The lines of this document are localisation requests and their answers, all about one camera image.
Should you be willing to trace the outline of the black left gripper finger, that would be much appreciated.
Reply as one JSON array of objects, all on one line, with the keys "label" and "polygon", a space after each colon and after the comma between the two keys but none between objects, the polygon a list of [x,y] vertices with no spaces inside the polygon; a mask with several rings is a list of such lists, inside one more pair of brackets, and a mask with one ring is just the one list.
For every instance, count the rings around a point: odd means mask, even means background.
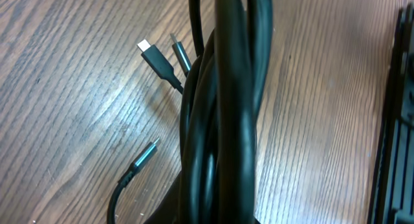
[{"label": "black left gripper finger", "polygon": [[367,221],[413,222],[413,4],[398,11]]}]

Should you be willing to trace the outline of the black USB cable metallic plugs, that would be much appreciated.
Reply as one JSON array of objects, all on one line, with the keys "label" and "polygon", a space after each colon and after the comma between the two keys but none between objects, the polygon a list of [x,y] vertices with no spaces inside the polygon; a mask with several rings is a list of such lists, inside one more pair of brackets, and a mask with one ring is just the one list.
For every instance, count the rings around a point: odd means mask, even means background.
[{"label": "black USB cable metallic plugs", "polygon": [[[207,123],[202,126],[201,130],[193,131],[190,128],[191,118],[194,116],[193,114],[196,114],[196,101],[204,101],[203,98],[208,98],[208,94],[199,91],[199,88],[201,88],[203,79],[201,76],[205,75],[203,72],[210,66],[210,61],[213,57],[213,33],[210,36],[207,43],[207,49],[210,51],[207,50],[207,52],[198,56],[190,68],[190,63],[182,43],[177,41],[173,34],[171,35],[173,39],[172,49],[186,75],[186,83],[184,84],[184,87],[181,86],[180,81],[173,74],[172,65],[155,45],[150,45],[146,39],[137,44],[138,48],[142,51],[141,56],[156,74],[161,79],[168,81],[182,95],[179,130],[182,171],[184,168],[185,150],[190,149],[190,146],[185,146],[186,140],[190,138],[190,133],[194,133],[196,137],[204,137],[202,138],[203,145],[201,148],[204,150],[204,158],[201,161],[202,170],[201,175],[199,176],[201,179],[200,197],[196,199],[199,201],[198,207],[200,208],[197,223],[213,223],[214,219],[216,219],[215,202],[217,199],[214,182],[216,179],[215,161],[217,160],[217,151],[215,148],[216,146],[213,146],[214,143],[216,143],[215,141],[217,141],[217,119],[215,114],[211,112],[211,110],[206,113],[206,116],[209,119]],[[136,157],[129,165],[123,176],[121,176],[109,201],[107,223],[116,223],[116,205],[122,190],[127,187],[134,176],[144,168],[148,160],[150,160],[156,153],[158,140],[159,139],[155,142],[149,142],[140,155],[138,155],[138,157]],[[161,204],[145,223],[181,223],[177,221],[179,214],[178,202],[181,175],[182,173],[177,176]]]}]

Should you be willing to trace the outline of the black USB cable matte plugs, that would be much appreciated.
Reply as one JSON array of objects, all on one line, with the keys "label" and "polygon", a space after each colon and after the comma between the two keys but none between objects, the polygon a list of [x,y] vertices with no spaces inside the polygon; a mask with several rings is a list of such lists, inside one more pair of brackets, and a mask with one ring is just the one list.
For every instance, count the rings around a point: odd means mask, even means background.
[{"label": "black USB cable matte plugs", "polygon": [[[188,0],[197,57],[207,49],[202,36],[201,0]],[[203,72],[190,128],[201,130],[211,110],[217,119],[215,161],[216,219],[213,223],[255,223],[256,125],[261,108],[272,44],[272,0],[215,0],[213,57]],[[190,133],[179,188],[181,223],[197,223],[201,189],[202,141]]]}]

